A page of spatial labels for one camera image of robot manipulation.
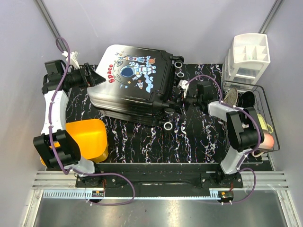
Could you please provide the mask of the white black space suitcase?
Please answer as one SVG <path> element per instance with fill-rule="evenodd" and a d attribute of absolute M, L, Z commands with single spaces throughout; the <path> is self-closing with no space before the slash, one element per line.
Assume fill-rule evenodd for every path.
<path fill-rule="evenodd" d="M 111 45 L 96 68 L 106 81 L 87 89 L 90 101 L 105 116 L 171 131 L 167 116 L 178 108 L 170 98 L 183 64 L 165 50 Z"/>

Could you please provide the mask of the orange plastic bin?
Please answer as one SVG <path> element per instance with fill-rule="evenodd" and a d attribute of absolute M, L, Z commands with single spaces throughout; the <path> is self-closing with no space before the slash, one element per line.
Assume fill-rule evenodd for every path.
<path fill-rule="evenodd" d="M 47 168 L 60 167 L 53 147 L 63 166 L 76 165 L 82 157 L 95 163 L 107 159 L 107 132 L 105 124 L 100 119 L 70 123 L 66 123 L 65 120 L 56 121 L 51 134 L 48 126 L 49 123 L 45 123 L 42 134 L 33 139 L 34 147 Z"/>

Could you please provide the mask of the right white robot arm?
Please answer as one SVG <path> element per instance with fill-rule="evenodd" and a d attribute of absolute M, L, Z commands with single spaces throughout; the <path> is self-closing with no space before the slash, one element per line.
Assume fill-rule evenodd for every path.
<path fill-rule="evenodd" d="M 213 85 L 208 81 L 197 84 L 197 94 L 188 96 L 189 82 L 181 80 L 178 88 L 182 91 L 184 104 L 198 106 L 203 113 L 221 119 L 226 123 L 229 150 L 220 162 L 214 179 L 219 187 L 228 186 L 240 171 L 248 154 L 257 150 L 265 136 L 253 107 L 237 107 L 238 90 L 230 88 L 225 98 L 220 101 L 214 98 Z"/>

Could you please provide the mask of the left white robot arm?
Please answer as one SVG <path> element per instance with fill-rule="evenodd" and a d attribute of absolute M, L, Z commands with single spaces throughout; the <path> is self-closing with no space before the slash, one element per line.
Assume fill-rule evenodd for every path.
<path fill-rule="evenodd" d="M 88 88 L 106 80 L 85 63 L 78 69 L 62 60 L 45 63 L 42 94 L 45 99 L 45 122 L 41 134 L 33 144 L 47 169 L 71 171 L 86 177 L 91 187 L 102 183 L 102 175 L 95 170 L 94 161 L 84 158 L 76 140 L 66 129 L 66 107 L 73 87 Z"/>

